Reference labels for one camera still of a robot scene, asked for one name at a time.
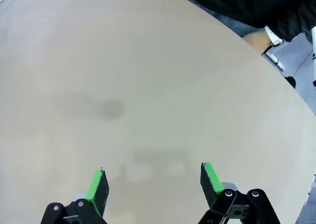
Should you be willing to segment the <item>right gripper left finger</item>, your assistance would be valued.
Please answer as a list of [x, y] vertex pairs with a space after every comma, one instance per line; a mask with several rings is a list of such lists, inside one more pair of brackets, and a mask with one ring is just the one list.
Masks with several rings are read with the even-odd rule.
[[83, 198], [68, 206], [53, 202], [47, 205], [42, 224], [105, 224], [103, 214], [109, 195], [105, 171], [96, 170], [90, 187]]

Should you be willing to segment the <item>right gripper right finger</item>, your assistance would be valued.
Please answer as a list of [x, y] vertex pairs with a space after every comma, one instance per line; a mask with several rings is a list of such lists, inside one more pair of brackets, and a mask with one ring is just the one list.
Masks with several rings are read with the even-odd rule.
[[263, 190], [251, 189], [243, 194], [224, 188], [211, 163], [201, 164], [200, 184], [209, 205], [200, 224], [226, 224], [229, 220], [242, 224], [280, 223]]

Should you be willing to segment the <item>person's left hand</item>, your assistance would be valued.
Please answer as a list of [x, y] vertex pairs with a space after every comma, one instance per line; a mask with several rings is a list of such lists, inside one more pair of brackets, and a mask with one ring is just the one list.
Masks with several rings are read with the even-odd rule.
[[260, 54], [263, 54], [271, 46], [272, 43], [266, 31], [250, 33], [244, 36], [243, 40], [246, 41]]

